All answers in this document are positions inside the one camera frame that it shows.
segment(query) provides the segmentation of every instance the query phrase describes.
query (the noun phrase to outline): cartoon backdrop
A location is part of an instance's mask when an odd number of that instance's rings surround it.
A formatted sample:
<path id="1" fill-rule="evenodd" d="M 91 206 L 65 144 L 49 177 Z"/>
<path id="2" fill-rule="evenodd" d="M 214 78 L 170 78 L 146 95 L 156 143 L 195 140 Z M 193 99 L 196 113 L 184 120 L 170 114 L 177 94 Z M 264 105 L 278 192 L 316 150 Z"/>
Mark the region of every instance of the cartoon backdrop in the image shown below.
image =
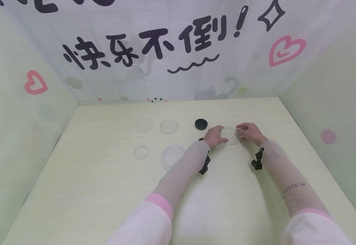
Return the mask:
<path id="1" fill-rule="evenodd" d="M 356 208 L 356 0 L 0 0 L 0 241 L 77 105 L 51 71 L 82 105 L 280 96 Z"/>
<path id="2" fill-rule="evenodd" d="M 278 96 L 348 0 L 0 0 L 82 104 Z"/>

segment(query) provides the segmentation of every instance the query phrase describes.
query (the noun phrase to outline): wavy line drawing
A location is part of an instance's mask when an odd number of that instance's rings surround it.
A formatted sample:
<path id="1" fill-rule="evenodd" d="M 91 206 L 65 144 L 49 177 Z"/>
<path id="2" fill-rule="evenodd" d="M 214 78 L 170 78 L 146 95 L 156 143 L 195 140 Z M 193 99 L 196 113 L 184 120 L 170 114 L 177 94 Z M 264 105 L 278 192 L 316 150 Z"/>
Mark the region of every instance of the wavy line drawing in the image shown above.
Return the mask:
<path id="1" fill-rule="evenodd" d="M 170 72 L 171 74 L 175 74 L 175 73 L 179 72 L 180 70 L 187 71 L 187 70 L 190 70 L 193 66 L 200 67 L 203 64 L 205 64 L 205 62 L 214 62 L 215 60 L 217 60 L 219 58 L 219 56 L 220 56 L 220 54 L 217 54 L 213 59 L 209 59 L 208 57 L 205 57 L 204 60 L 200 64 L 193 62 L 189 65 L 188 68 L 178 67 L 178 69 L 175 71 L 172 71 L 172 70 L 167 70 L 167 71 Z"/>

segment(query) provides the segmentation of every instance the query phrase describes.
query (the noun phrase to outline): black wrist strap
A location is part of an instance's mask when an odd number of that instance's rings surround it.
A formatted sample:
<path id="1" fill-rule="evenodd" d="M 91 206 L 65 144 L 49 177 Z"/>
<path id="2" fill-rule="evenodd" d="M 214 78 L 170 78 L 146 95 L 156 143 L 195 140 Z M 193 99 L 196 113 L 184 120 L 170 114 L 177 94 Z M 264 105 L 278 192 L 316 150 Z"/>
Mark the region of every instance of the black wrist strap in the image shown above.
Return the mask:
<path id="1" fill-rule="evenodd" d="M 199 173 L 201 173 L 202 175 L 204 175 L 204 173 L 206 173 L 208 171 L 208 164 L 211 162 L 211 158 L 207 155 L 206 156 L 206 159 L 205 159 L 205 162 L 204 162 L 204 165 L 203 165 L 203 168 L 198 171 Z"/>
<path id="2" fill-rule="evenodd" d="M 260 148 L 260 151 L 256 154 L 256 159 L 252 161 L 252 166 L 255 170 L 261 170 L 262 169 L 262 153 L 264 152 L 264 148 Z"/>

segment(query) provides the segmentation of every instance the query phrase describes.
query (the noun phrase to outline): heart drawing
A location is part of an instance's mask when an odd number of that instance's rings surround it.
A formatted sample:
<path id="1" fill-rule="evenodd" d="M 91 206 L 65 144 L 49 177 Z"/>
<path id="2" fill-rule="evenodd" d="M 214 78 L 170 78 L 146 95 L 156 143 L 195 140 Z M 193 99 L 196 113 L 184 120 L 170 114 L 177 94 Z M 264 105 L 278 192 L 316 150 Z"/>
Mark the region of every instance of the heart drawing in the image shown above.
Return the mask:
<path id="1" fill-rule="evenodd" d="M 38 89 L 31 88 L 33 85 L 36 84 L 33 77 L 36 77 L 39 80 L 39 83 L 42 86 L 41 88 L 38 88 Z M 34 70 L 30 70 L 27 73 L 27 78 L 28 78 L 28 81 L 25 83 L 24 88 L 25 88 L 25 91 L 27 91 L 27 93 L 29 93 L 30 95 L 39 95 L 39 94 L 42 94 L 47 91 L 48 88 L 47 88 L 46 82 L 44 82 L 44 79 L 38 72 L 36 72 Z"/>
<path id="2" fill-rule="evenodd" d="M 288 49 L 289 47 L 291 47 L 293 45 L 299 45 L 299 49 L 291 56 L 289 56 L 290 52 L 285 52 L 283 54 L 280 51 L 277 52 L 276 53 L 277 57 L 279 57 L 279 58 L 285 57 L 285 58 L 275 62 L 274 61 L 275 49 L 281 42 L 285 42 L 284 50 Z M 281 37 L 279 40 L 277 40 L 272 45 L 272 47 L 269 51 L 269 65 L 270 65 L 270 67 L 280 65 L 280 64 L 283 64 L 285 62 L 295 59 L 305 49 L 305 47 L 306 47 L 306 41 L 304 39 L 298 38 L 298 39 L 292 40 L 291 36 L 288 36 L 288 35 Z"/>

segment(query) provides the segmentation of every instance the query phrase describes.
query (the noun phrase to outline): exclamation mark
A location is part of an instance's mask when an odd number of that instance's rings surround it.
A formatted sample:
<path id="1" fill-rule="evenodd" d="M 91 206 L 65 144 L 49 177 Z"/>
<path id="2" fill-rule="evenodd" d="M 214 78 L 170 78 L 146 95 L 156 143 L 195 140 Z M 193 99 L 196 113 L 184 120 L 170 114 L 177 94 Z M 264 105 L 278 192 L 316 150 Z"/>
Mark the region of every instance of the exclamation mark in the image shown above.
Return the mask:
<path id="1" fill-rule="evenodd" d="M 242 26 L 243 26 L 243 23 L 245 22 L 245 18 L 246 18 L 248 10 L 249 10 L 249 6 L 247 6 L 247 5 L 243 6 L 241 13 L 239 15 L 238 23 L 236 24 L 237 31 L 235 31 L 234 37 L 238 37 L 240 35 L 239 30 L 242 29 Z"/>

